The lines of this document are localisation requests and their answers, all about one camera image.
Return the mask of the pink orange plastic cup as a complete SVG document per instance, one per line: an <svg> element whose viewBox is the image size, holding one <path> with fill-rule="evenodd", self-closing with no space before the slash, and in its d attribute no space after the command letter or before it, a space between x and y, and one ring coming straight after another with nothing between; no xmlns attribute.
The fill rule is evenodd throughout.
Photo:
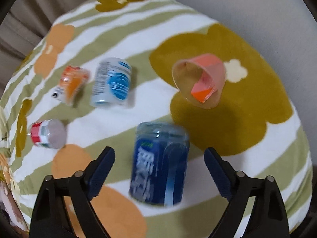
<svg viewBox="0 0 317 238"><path fill-rule="evenodd" d="M171 73L176 88L193 105L211 109L219 104L226 70L223 61L214 54L180 60Z"/></svg>

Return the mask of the white blue printed cup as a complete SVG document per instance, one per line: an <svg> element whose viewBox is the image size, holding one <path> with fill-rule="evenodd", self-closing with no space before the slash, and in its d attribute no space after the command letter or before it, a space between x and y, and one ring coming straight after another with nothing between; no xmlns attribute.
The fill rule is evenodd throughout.
<svg viewBox="0 0 317 238"><path fill-rule="evenodd" d="M103 107L127 102L131 85L131 66L120 58L105 58L97 68L91 105Z"/></svg>

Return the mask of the red green white cup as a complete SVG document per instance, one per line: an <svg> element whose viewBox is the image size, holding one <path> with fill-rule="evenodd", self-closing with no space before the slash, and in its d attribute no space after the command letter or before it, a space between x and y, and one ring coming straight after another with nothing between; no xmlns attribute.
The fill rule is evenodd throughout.
<svg viewBox="0 0 317 238"><path fill-rule="evenodd" d="M29 136L34 145L52 149L61 149L67 140L66 128L58 119L33 123L29 128Z"/></svg>

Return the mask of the beige curtain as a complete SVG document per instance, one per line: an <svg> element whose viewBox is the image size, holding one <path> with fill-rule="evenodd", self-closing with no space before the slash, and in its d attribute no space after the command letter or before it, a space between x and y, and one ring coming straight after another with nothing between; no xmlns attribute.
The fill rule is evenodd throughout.
<svg viewBox="0 0 317 238"><path fill-rule="evenodd" d="M16 0L1 23L1 91L60 15L87 0Z"/></svg>

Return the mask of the blue clear plastic cup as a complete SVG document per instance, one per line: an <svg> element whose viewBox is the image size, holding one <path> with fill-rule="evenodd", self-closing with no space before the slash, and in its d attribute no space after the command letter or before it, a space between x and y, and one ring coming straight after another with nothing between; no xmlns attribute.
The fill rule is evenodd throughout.
<svg viewBox="0 0 317 238"><path fill-rule="evenodd" d="M151 205L173 206L183 197L190 141L186 130L163 122L136 130L129 193Z"/></svg>

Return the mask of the floral striped green white blanket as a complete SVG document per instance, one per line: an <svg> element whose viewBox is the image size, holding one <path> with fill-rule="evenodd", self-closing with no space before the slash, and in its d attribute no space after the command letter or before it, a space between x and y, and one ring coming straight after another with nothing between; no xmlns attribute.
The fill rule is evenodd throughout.
<svg viewBox="0 0 317 238"><path fill-rule="evenodd" d="M173 65L202 54L224 63L219 104L190 103ZM127 102L91 105L95 74L105 58L132 68ZM52 97L66 66L90 77L68 106ZM67 132L61 149L38 147L29 136L38 121L58 119ZM144 122L183 127L190 148L183 197L173 206L131 197L136 130ZM213 147L236 171L274 177L290 237L316 237L310 147L286 90L273 68L239 35L175 0L87 0L55 19L1 91L1 237L29 237L37 195L47 175L85 170L105 147L115 151L91 204L110 237L210 237L229 201L204 161Z"/></svg>

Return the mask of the orange white printed cup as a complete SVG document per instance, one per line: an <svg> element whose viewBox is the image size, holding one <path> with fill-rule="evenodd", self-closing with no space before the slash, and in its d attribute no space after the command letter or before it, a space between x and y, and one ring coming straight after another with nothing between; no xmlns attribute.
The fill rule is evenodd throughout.
<svg viewBox="0 0 317 238"><path fill-rule="evenodd" d="M72 106L75 97L90 77L88 70L77 66L66 66L61 74L58 85L55 87L52 97L58 101Z"/></svg>

